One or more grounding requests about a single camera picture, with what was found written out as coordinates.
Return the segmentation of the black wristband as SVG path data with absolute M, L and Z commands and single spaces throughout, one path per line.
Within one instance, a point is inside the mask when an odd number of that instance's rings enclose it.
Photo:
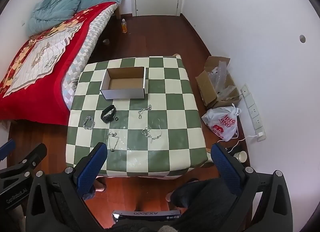
M 108 124 L 115 119 L 116 112 L 116 107 L 114 105 L 110 105 L 102 111 L 100 118 L 104 123 Z

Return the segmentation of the open cardboard jewelry box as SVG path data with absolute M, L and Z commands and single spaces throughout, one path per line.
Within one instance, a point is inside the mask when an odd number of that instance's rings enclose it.
M 104 99 L 144 99 L 146 67 L 109 68 L 100 86 Z

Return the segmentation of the paper cup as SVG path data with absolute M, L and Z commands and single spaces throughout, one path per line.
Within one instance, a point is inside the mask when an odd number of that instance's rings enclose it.
M 245 151 L 237 152 L 233 155 L 240 163 L 245 163 L 247 161 L 247 153 Z

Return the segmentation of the white red plastic bag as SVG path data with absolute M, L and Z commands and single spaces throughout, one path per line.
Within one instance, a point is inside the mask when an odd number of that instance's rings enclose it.
M 241 109 L 232 103 L 229 107 L 218 107 L 207 110 L 201 119 L 216 136 L 228 142 L 237 132 L 237 119 L 240 113 Z

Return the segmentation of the router box AX3000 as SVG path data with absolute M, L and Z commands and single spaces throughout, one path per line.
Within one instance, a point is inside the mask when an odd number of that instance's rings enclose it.
M 112 212 L 112 218 L 114 222 L 119 220 L 138 220 L 138 221 L 150 221 L 150 222 L 164 222 L 174 221 L 181 216 L 179 210 L 169 211 L 120 211 L 114 210 Z

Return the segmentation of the white power strip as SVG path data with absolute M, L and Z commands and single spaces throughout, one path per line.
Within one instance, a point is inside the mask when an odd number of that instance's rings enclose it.
M 244 98 L 249 116 L 251 118 L 253 128 L 255 131 L 255 138 L 257 138 L 258 142 L 261 142 L 266 139 L 265 130 L 263 127 L 263 122 L 257 108 L 257 105 L 254 101 L 253 95 L 249 91 L 247 84 L 244 84 L 241 88 L 241 94 Z

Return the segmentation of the red patterned bedspread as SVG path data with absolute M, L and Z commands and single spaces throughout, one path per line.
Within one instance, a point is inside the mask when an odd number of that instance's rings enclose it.
M 67 125 L 77 81 L 117 8 L 94 5 L 29 38 L 1 81 L 1 122 Z

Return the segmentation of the green white checkered tablecloth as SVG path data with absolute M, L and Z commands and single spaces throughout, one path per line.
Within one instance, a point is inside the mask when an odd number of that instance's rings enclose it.
M 144 99 L 104 99 L 106 70 L 146 67 Z M 100 116 L 110 105 L 115 119 Z M 107 145 L 100 174 L 176 178 L 207 160 L 199 111 L 180 55 L 131 57 L 85 66 L 69 116 L 66 164 L 75 166 L 95 145 Z

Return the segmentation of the brown cardboard box on floor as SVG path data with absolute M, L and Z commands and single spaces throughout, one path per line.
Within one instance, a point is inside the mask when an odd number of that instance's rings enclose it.
M 215 90 L 214 85 L 209 79 L 209 72 L 218 67 L 219 62 L 226 62 L 226 65 L 228 65 L 230 58 L 209 56 L 204 64 L 204 71 L 196 77 L 197 86 L 206 109 L 228 107 L 231 106 L 232 103 L 238 105 L 241 99 L 237 88 L 235 88 L 227 98 L 218 98 L 218 92 Z

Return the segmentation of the clear bubble wrap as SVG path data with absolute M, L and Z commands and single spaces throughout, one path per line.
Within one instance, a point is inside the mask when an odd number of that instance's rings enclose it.
M 231 93 L 236 89 L 234 85 L 226 86 L 227 80 L 227 63 L 219 61 L 218 66 L 208 72 L 209 79 L 217 93 L 217 99 L 223 100 L 229 98 Z

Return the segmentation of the small cup under bed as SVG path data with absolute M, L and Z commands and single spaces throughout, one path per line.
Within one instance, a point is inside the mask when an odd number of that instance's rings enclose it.
M 110 40 L 109 39 L 105 39 L 105 40 L 103 40 L 103 43 L 106 44 L 106 45 L 109 45 Z

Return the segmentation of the teal blue duvet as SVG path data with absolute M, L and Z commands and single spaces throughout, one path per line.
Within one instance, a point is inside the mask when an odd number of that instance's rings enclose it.
M 75 13 L 104 2 L 121 0 L 42 0 L 31 11 L 26 34 L 33 36 L 71 19 Z

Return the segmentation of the orange drink bottle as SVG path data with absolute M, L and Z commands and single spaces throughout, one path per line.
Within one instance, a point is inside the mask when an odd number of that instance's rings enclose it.
M 122 32 L 125 34 L 127 33 L 127 23 L 125 21 L 125 19 L 123 18 L 121 21 L 121 27 L 122 27 Z

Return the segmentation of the wall hole cover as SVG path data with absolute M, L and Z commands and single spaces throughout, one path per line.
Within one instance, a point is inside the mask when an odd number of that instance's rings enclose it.
M 299 36 L 299 40 L 300 40 L 301 43 L 305 43 L 306 42 L 306 38 L 305 38 L 304 35 L 300 35 Z

